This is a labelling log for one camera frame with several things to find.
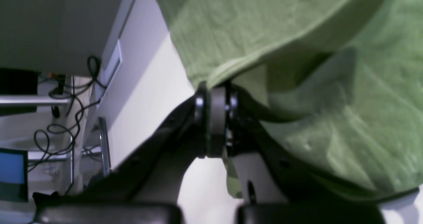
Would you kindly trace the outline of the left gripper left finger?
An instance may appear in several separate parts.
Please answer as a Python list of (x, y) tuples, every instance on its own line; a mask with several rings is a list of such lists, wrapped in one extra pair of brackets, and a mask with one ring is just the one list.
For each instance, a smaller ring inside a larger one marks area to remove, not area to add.
[(38, 207), (33, 223), (185, 223), (177, 205), (182, 180), (196, 158), (222, 157), (227, 91), (202, 82), (119, 167), (78, 195)]

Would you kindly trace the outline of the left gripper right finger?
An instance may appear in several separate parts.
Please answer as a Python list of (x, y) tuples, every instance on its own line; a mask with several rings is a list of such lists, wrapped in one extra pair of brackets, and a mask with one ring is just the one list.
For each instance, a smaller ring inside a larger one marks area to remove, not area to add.
[(379, 204), (411, 201), (418, 189), (375, 201), (352, 201), (325, 186), (363, 188), (294, 158), (260, 125), (242, 101), (240, 87), (225, 83), (227, 147), (242, 187), (245, 204), (236, 211), (237, 224), (385, 224)]

